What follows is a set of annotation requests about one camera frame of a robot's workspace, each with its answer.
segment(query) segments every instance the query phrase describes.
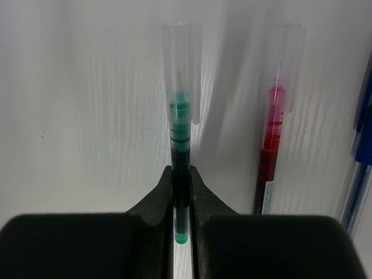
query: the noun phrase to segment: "pen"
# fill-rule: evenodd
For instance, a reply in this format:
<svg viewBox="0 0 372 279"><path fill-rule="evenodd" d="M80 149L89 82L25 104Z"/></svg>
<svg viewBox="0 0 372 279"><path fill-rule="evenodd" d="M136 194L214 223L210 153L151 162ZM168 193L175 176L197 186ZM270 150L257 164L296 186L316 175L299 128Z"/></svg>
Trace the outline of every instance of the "pen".
<svg viewBox="0 0 372 279"><path fill-rule="evenodd" d="M201 25L162 25L164 79L170 129L174 238L184 244L189 234L191 121L199 123Z"/></svg>
<svg viewBox="0 0 372 279"><path fill-rule="evenodd" d="M355 154L357 171L349 194L346 208L342 216L342 224L353 239L362 215L370 185L372 171L372 118L370 99L372 94L372 71L367 80L356 132L360 133L360 141Z"/></svg>
<svg viewBox="0 0 372 279"><path fill-rule="evenodd" d="M270 36L264 90L266 123L260 149L253 214L269 214L284 113L293 107L306 28L281 22Z"/></svg>

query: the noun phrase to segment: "red pen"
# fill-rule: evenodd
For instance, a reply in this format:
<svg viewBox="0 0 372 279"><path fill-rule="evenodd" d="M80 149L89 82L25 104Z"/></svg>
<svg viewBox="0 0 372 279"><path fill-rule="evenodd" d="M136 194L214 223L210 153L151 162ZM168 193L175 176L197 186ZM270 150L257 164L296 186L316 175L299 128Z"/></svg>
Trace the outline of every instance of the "red pen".
<svg viewBox="0 0 372 279"><path fill-rule="evenodd" d="M293 107L306 28L282 22L270 36L267 54L267 115L260 150L253 214L269 214L284 113Z"/></svg>

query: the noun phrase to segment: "pen clip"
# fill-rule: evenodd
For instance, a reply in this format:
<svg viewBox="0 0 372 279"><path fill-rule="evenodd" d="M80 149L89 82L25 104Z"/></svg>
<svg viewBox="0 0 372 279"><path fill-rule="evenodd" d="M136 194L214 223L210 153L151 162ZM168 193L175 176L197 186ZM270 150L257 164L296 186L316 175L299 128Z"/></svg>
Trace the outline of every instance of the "pen clip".
<svg viewBox="0 0 372 279"><path fill-rule="evenodd" d="M357 133L360 133L362 131L364 122L367 120L371 95L372 95L372 70L370 70L370 73L368 76L366 91L364 93L363 103L360 109L358 125L356 127Z"/></svg>

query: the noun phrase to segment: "white label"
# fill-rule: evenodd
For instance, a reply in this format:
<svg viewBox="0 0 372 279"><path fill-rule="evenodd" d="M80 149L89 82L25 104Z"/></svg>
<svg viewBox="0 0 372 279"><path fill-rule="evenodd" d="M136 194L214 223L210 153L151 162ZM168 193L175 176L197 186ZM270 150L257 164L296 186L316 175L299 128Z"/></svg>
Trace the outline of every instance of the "white label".
<svg viewBox="0 0 372 279"><path fill-rule="evenodd" d="M266 182L265 194L263 196L262 215L270 214L271 196L273 195L274 180Z"/></svg>

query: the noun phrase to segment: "green pen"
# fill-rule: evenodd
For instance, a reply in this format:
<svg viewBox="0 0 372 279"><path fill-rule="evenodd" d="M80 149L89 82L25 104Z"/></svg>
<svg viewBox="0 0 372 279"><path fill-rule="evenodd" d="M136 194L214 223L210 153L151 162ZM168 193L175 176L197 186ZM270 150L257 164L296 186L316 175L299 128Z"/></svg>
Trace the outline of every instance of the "green pen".
<svg viewBox="0 0 372 279"><path fill-rule="evenodd" d="M189 235L191 122L199 123L201 87L200 24L162 25L164 79L170 129L174 237L184 244Z"/></svg>

